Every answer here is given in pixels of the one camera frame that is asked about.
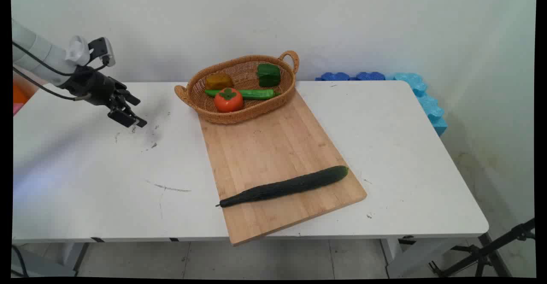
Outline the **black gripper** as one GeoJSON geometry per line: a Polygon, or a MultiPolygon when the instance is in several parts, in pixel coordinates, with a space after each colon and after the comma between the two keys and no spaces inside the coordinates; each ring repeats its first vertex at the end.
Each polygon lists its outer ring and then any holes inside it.
{"type": "MultiPolygon", "coordinates": [[[[126,89],[125,85],[91,67],[77,67],[74,74],[63,83],[63,89],[68,90],[75,97],[89,95],[86,99],[88,103],[108,108],[119,106],[121,103],[138,105],[141,102],[126,89]]],[[[143,128],[148,124],[146,120],[139,118],[127,108],[111,109],[107,115],[126,128],[131,126],[143,128]]]]}

